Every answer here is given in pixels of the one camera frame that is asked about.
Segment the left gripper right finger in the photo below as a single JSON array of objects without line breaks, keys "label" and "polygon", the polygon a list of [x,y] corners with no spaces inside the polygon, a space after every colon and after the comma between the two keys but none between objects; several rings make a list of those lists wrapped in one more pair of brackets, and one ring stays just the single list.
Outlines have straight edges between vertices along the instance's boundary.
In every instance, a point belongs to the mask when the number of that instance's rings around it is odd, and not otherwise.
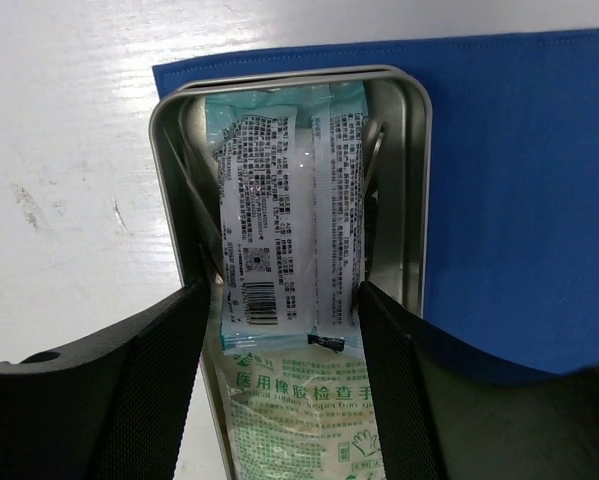
[{"label": "left gripper right finger", "polygon": [[390,479],[599,479],[599,366],[551,374],[481,351],[358,291]]}]

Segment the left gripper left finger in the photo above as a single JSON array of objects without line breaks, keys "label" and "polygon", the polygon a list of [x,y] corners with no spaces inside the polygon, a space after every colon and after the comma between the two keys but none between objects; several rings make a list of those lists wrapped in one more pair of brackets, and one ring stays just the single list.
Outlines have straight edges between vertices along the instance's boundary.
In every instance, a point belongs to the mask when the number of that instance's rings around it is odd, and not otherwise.
[{"label": "left gripper left finger", "polygon": [[0,479],[170,479],[209,316],[197,280],[22,362],[0,362]]}]

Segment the blue surgical cloth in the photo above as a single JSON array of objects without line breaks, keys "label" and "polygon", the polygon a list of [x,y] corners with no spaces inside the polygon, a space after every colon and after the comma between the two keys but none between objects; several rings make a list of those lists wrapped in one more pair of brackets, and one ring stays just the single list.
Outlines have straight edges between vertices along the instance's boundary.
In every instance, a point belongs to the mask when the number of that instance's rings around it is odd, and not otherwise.
[{"label": "blue surgical cloth", "polygon": [[599,29],[251,50],[153,69],[196,81],[391,65],[432,100],[425,318],[498,357],[599,364]]}]

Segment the white teal gauze packet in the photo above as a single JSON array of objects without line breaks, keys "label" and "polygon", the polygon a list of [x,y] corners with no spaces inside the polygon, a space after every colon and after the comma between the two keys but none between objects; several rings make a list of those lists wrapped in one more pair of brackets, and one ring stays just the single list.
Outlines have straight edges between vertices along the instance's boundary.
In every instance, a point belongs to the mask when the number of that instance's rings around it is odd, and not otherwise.
[{"label": "white teal gauze packet", "polygon": [[360,82],[212,94],[227,353],[317,343],[361,357],[368,119]]}]

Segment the metal instrument tray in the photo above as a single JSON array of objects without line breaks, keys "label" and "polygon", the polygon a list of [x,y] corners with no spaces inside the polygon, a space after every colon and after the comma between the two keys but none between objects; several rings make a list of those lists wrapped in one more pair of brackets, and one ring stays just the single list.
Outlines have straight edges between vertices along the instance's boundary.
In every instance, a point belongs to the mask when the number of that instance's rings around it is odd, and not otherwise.
[{"label": "metal instrument tray", "polygon": [[[201,359],[229,478],[225,440],[217,415],[219,404],[212,397],[216,390],[215,373],[208,365],[207,354],[208,336],[212,333],[220,335],[224,281],[205,262],[191,197],[163,130],[170,136],[193,182],[208,203],[208,209],[218,217],[220,225],[218,167],[206,136],[206,98],[219,93],[337,82],[362,83],[368,108],[365,126],[374,121],[386,128],[375,174],[378,215],[372,268],[368,279],[364,274],[358,290],[363,283],[372,283],[407,310],[420,313],[424,304],[432,108],[427,92],[413,77],[397,68],[378,65],[196,81],[164,96],[150,119],[150,142],[169,216],[180,277],[183,282],[189,282],[202,276],[210,287],[209,316]],[[356,310],[362,339],[358,290]]]}]

